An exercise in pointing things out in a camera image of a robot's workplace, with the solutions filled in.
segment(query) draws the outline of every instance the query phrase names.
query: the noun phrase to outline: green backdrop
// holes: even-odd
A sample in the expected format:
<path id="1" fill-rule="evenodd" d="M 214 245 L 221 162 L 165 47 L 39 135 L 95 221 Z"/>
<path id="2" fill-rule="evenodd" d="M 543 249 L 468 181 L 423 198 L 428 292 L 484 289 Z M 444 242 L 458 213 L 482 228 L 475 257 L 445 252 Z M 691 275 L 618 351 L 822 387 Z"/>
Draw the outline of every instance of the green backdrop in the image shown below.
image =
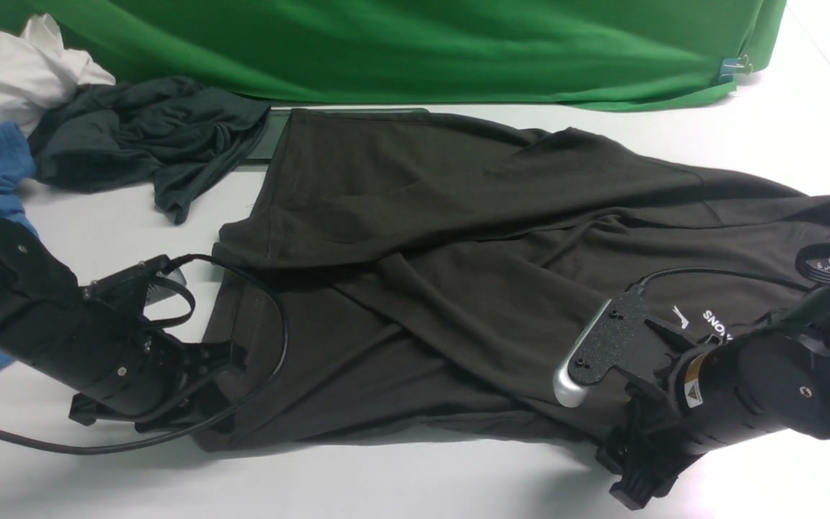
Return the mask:
<path id="1" fill-rule="evenodd" d="M 291 102 L 705 105 L 767 66 L 786 0 L 0 0 L 50 13 L 118 79 L 188 75 Z"/>

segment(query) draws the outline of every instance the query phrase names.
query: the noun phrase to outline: binder clip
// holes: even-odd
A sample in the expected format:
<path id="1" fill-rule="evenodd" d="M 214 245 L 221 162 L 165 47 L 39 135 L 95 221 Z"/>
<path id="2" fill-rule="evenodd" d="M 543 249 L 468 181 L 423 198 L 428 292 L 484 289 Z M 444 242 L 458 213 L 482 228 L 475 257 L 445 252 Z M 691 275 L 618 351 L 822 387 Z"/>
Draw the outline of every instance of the binder clip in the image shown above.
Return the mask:
<path id="1" fill-rule="evenodd" d="M 752 71 L 754 71 L 754 66 L 751 65 L 748 55 L 724 59 L 722 65 L 719 66 L 719 83 L 732 82 L 735 76 L 747 76 Z"/>

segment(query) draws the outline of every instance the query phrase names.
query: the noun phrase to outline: yellow warning sticker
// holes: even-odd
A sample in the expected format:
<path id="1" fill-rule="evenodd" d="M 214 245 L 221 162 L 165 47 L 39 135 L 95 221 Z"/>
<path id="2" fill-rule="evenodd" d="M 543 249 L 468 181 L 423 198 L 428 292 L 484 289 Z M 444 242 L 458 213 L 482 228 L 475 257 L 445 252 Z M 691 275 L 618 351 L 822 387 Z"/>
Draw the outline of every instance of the yellow warning sticker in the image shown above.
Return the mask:
<path id="1" fill-rule="evenodd" d="M 684 400 L 691 409 L 702 404 L 700 367 L 704 359 L 706 359 L 706 354 L 699 355 L 691 361 L 691 365 L 688 365 L 687 371 L 684 372 Z"/>

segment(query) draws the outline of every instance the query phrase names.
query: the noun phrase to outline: t-shirt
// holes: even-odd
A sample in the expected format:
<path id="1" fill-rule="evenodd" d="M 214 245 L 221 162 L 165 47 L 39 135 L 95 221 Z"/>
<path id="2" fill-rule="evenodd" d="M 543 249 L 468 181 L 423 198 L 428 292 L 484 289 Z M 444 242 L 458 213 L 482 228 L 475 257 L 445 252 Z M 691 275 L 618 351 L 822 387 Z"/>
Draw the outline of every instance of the t-shirt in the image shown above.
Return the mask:
<path id="1" fill-rule="evenodd" d="M 152 181 L 176 224 L 260 142 L 269 102 L 174 76 L 80 89 L 27 137 L 37 181 L 96 193 Z"/>
<path id="2" fill-rule="evenodd" d="M 207 450 L 345 441 L 428 424 L 499 438 L 602 439 L 625 419 L 619 376 L 577 408 L 553 372 L 602 303 L 656 270 L 715 267 L 803 282 L 830 241 L 830 196 L 642 157 L 569 128 L 445 114 L 290 118 L 251 216 L 214 254 L 261 270 L 290 316 L 273 384 Z M 663 278 L 654 316 L 699 339 L 800 293 L 718 275 Z M 227 277 L 206 340 L 249 350 L 227 397 L 263 381 L 280 316 Z"/>

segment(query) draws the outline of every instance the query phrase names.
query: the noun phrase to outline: white table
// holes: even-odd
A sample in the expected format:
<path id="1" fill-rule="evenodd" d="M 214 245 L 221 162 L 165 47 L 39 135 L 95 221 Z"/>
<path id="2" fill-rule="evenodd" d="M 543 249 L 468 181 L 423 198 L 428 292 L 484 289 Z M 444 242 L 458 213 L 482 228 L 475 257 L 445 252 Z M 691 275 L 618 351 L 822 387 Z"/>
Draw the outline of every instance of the white table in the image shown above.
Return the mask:
<path id="1" fill-rule="evenodd" d="M 432 106 L 516 127 L 572 125 L 633 151 L 731 168 L 810 194 L 830 194 L 830 68 L 787 13 L 773 65 L 719 105 L 602 114 L 560 106 Z M 151 187 L 92 196 L 25 187 L 27 214 L 82 282 L 160 253 L 208 252 L 221 224 L 250 211 L 263 170 L 228 175 L 173 227 L 152 209 Z M 197 315 L 176 329 L 198 340 L 218 273 L 185 269 Z M 72 391 L 23 365 L 0 373 L 0 427 L 76 444 L 135 439 L 122 424 L 66 419 Z M 191 440 L 118 456 L 75 458 L 0 443 L 0 518 L 741 518 L 830 517 L 830 441 L 784 432 L 706 456 L 666 499 L 629 513 L 607 495 L 613 477 L 593 447 L 570 451 L 517 441 L 425 441 L 379 446 L 202 453 Z"/>

